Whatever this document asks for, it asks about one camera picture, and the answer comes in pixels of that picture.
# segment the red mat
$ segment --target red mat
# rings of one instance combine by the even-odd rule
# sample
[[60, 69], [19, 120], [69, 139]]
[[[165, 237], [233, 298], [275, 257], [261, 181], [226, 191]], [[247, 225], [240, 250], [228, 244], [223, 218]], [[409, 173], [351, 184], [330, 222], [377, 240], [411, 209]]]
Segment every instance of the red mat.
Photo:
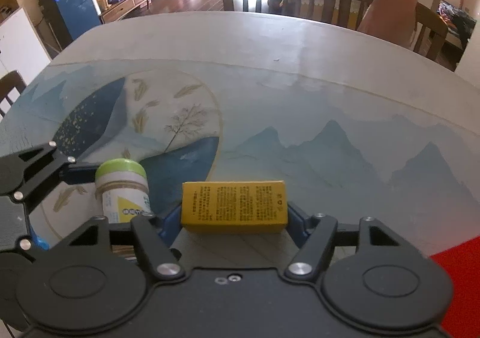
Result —
[[442, 327], [454, 338], [480, 337], [480, 237], [431, 256], [452, 278], [453, 301]]

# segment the blue cabinet door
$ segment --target blue cabinet door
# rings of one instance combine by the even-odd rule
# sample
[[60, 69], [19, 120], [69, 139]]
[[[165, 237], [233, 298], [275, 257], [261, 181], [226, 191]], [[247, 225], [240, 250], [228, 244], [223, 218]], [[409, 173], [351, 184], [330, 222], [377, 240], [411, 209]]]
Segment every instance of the blue cabinet door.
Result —
[[55, 0], [72, 40], [100, 25], [92, 0]]

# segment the green lid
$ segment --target green lid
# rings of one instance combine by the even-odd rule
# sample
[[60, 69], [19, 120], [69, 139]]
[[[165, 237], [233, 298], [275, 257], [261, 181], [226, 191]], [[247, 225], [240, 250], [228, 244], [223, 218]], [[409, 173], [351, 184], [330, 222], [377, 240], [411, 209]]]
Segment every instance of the green lid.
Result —
[[117, 158], [102, 163], [95, 173], [95, 179], [97, 180], [101, 176], [113, 173], [114, 171], [133, 171], [134, 173], [140, 174], [143, 178], [147, 178], [145, 169], [138, 162], [132, 161], [131, 159]]

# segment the bottle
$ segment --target bottle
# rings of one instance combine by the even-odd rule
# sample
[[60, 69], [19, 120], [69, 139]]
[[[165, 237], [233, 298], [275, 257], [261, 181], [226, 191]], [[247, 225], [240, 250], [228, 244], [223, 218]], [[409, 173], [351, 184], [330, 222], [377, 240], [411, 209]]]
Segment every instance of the bottle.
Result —
[[145, 169], [130, 159], [111, 159], [95, 173], [95, 198], [109, 223], [128, 223], [151, 212]]

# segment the white cabinet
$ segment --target white cabinet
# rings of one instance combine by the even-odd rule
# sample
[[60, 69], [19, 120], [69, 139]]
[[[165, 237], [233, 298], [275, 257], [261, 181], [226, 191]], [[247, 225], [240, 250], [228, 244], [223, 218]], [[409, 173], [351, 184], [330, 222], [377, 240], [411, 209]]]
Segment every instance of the white cabinet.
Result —
[[20, 8], [0, 25], [0, 76], [17, 70], [28, 85], [50, 63], [37, 32]]

